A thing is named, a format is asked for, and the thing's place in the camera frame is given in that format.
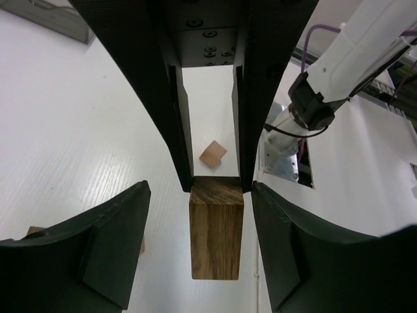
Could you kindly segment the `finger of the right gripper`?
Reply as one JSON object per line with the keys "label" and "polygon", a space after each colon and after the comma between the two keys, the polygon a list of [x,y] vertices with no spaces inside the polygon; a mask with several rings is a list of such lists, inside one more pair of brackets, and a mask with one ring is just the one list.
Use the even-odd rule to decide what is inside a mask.
{"label": "finger of the right gripper", "polygon": [[164,139],[182,190],[194,180],[188,95],[163,1],[71,1]]}
{"label": "finger of the right gripper", "polygon": [[233,120],[238,174],[252,189],[263,125],[317,0],[241,1],[233,65]]}

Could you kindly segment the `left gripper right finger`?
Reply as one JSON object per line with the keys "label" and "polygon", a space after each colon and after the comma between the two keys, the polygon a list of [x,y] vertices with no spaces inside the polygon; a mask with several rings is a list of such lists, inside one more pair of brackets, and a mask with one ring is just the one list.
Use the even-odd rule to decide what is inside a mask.
{"label": "left gripper right finger", "polygon": [[252,203],[273,312],[415,312],[416,226],[348,230],[254,183]]}

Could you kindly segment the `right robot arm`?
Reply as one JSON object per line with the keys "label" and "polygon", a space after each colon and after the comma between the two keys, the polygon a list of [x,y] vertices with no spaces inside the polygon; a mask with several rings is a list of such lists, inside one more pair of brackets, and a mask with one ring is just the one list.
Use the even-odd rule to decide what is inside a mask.
{"label": "right robot arm", "polygon": [[407,50],[415,1],[362,1],[329,48],[303,68],[285,115],[266,117],[316,1],[73,1],[128,80],[163,137],[183,191],[194,184],[188,97],[182,70],[233,67],[240,185],[252,188],[258,141],[276,150],[315,136],[336,111]]}

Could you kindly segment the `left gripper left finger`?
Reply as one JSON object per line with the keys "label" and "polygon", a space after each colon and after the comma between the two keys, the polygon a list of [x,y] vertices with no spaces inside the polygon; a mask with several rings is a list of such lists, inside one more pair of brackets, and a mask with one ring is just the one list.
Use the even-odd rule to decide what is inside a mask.
{"label": "left gripper left finger", "polygon": [[126,310],[150,199],[140,181],[64,222],[1,241],[1,311]]}

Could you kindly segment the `grey transparent plastic bin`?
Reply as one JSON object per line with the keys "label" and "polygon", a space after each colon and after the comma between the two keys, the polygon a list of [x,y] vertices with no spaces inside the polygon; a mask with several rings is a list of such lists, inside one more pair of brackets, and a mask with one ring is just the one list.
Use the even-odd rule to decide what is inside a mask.
{"label": "grey transparent plastic bin", "polygon": [[1,10],[86,45],[95,38],[69,1],[1,1]]}

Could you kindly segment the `dark long wood block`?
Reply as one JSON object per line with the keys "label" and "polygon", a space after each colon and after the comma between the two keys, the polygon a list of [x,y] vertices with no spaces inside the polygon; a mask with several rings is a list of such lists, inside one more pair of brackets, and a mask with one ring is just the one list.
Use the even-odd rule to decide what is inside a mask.
{"label": "dark long wood block", "polygon": [[238,280],[244,198],[237,177],[197,176],[190,192],[194,280]]}

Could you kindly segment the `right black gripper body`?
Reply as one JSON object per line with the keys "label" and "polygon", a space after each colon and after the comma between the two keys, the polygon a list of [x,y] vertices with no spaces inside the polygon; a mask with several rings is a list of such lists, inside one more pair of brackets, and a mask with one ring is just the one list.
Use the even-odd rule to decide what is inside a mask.
{"label": "right black gripper body", "polygon": [[174,67],[232,65],[249,6],[249,1],[153,1],[164,62]]}

